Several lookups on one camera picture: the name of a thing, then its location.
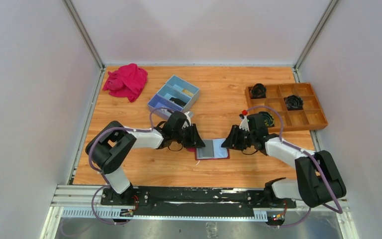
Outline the crumpled pink cloth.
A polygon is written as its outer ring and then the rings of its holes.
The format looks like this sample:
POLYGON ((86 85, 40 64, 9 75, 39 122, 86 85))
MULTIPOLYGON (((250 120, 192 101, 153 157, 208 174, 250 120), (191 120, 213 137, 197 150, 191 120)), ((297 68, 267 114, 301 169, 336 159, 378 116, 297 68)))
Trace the crumpled pink cloth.
POLYGON ((148 72, 131 63, 108 72, 108 79, 102 90, 108 91, 113 97, 127 98, 132 103, 139 98, 147 82, 148 72))

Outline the black item in box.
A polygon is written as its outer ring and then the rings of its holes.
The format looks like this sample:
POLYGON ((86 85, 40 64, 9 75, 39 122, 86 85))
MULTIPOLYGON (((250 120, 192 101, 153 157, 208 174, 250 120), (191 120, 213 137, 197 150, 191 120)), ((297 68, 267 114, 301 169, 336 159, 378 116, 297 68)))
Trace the black item in box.
POLYGON ((171 97, 170 101, 175 103, 176 105, 182 107, 182 108, 184 108, 187 104, 186 102, 182 101, 181 99, 175 98, 175 97, 171 97))

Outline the blue compartment organizer box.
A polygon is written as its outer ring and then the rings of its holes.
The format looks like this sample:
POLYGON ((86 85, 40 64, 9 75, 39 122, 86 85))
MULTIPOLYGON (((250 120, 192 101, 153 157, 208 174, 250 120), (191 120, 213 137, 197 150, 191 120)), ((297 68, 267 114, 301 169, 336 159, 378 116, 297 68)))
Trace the blue compartment organizer box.
POLYGON ((173 75, 149 100, 147 107, 157 116, 166 120, 173 111, 190 112, 200 97, 200 88, 173 75))

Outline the wooden compartment tray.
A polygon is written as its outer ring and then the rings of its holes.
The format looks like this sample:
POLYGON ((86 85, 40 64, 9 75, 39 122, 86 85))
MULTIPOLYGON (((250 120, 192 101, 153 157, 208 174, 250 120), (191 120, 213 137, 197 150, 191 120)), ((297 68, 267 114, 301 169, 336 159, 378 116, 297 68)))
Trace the wooden compartment tray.
POLYGON ((245 89, 249 114, 260 113, 269 131, 320 130, 328 121, 310 83, 263 85, 245 89))

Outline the gold card in box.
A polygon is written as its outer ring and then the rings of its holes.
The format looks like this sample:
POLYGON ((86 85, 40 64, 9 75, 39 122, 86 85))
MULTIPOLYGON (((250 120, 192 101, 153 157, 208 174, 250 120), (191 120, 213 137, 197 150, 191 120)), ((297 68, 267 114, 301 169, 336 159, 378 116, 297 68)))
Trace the gold card in box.
POLYGON ((192 92, 188 91, 187 89, 183 89, 182 92, 183 92, 185 95, 187 95, 187 96, 189 96, 189 97, 191 97, 191 98, 194 96, 194 94, 193 94, 192 92))

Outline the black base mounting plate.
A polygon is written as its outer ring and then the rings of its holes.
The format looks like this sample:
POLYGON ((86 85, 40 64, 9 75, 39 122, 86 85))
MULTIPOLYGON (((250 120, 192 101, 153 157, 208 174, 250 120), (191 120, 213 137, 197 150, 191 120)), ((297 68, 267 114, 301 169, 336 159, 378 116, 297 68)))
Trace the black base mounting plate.
POLYGON ((266 198, 262 189, 209 187, 133 186, 121 195, 104 189, 100 203, 131 206, 139 216, 252 217, 255 209, 296 208, 291 199, 266 198))

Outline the aluminium frame rail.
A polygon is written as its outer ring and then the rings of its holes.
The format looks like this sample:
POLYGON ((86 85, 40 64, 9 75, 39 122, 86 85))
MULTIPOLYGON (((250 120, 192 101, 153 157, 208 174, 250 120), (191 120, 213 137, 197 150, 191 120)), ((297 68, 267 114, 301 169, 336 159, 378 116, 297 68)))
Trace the aluminium frame rail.
POLYGON ((262 189, 140 186, 122 201, 100 185, 62 185, 51 204, 61 208, 64 219, 98 219, 108 224, 133 220, 280 224, 292 213, 306 217, 304 202, 285 199, 270 204, 262 193, 262 189))

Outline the red leather card holder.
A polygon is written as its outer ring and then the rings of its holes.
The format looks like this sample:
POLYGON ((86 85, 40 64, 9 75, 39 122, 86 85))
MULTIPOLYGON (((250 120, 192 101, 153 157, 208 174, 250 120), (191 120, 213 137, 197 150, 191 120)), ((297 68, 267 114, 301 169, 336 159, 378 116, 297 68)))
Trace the red leather card holder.
POLYGON ((221 146, 225 140, 225 138, 203 139, 205 147, 190 148, 188 151, 194 153, 197 161, 229 159, 229 149, 221 146))

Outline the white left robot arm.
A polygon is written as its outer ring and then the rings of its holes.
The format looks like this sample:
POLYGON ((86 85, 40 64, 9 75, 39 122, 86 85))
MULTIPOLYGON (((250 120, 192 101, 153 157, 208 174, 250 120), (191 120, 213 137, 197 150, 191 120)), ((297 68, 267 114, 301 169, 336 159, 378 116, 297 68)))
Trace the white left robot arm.
POLYGON ((149 129, 130 128, 112 121, 88 143, 85 152, 91 168, 103 176, 114 193, 121 195, 132 188, 122 168, 129 152, 135 148, 163 149, 173 142, 186 149, 205 147, 189 115, 174 111, 166 121, 149 129))

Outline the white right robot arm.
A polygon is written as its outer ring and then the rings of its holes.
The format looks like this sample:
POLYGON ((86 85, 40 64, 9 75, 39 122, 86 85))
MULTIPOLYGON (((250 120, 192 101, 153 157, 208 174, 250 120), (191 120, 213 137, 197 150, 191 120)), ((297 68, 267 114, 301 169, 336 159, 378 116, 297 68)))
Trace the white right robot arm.
POLYGON ((239 151, 251 146, 296 171, 295 180, 283 177, 265 183, 266 201, 301 200, 311 208, 334 202, 334 211, 341 211, 338 199, 346 196, 347 189, 330 152, 307 150, 286 141, 280 134, 269 133, 261 114, 242 116, 241 124, 231 127, 222 144, 223 148, 239 151))

